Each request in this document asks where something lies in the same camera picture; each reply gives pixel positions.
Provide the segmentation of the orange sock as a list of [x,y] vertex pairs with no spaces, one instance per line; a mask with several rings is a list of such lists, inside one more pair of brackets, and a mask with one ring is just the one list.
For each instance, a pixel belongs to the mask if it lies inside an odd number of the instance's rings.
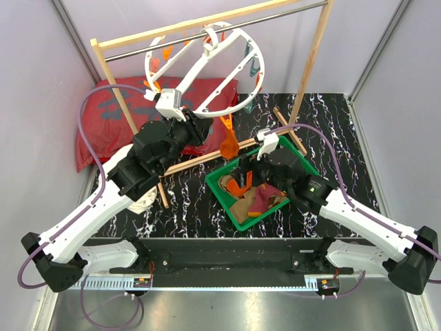
[[220,144],[219,150],[225,159],[233,159],[238,155],[239,146],[234,131],[226,131],[225,140]]
[[233,176],[227,176],[227,182],[225,184],[225,189],[228,193],[230,193],[233,197],[241,197],[246,191],[248,191],[252,187],[252,174],[249,173],[245,180],[245,185],[242,187],[239,185],[237,180],[233,178]]

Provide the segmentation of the orange clip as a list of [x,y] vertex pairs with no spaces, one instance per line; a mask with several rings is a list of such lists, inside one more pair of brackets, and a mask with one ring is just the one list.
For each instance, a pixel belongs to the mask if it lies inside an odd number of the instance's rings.
[[232,115],[228,114],[225,116],[220,117],[221,121],[223,122],[224,126],[230,131],[234,131],[233,121],[232,121]]

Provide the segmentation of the purple striped sock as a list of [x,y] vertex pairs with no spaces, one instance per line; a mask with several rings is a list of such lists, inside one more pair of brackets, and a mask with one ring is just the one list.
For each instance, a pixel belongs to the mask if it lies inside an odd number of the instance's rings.
[[282,203],[287,199],[284,192],[276,189],[275,187],[263,183],[260,186],[254,188],[255,197],[254,202],[248,209],[248,217],[259,217],[272,209],[274,206]]

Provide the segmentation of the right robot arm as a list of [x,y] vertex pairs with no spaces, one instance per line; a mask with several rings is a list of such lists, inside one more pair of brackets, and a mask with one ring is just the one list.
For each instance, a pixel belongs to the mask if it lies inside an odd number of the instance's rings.
[[416,230],[393,221],[350,197],[336,183],[308,173],[302,159],[287,148],[269,154],[241,156],[232,177],[240,187],[267,183],[286,194],[302,212],[311,212],[353,230],[369,245],[327,239],[315,253],[321,273],[352,268],[385,275],[410,294],[421,295],[440,260],[438,235],[423,226]]

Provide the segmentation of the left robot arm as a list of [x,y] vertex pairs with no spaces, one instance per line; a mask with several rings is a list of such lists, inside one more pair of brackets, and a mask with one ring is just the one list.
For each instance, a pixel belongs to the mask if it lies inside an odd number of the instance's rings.
[[39,274],[53,292],[72,287],[97,272],[142,273],[149,269],[147,248],[135,238],[86,246],[111,217],[139,201],[159,183],[187,146],[202,145],[212,119],[185,111],[184,119],[148,121],[101,168],[101,186],[60,223],[21,240]]

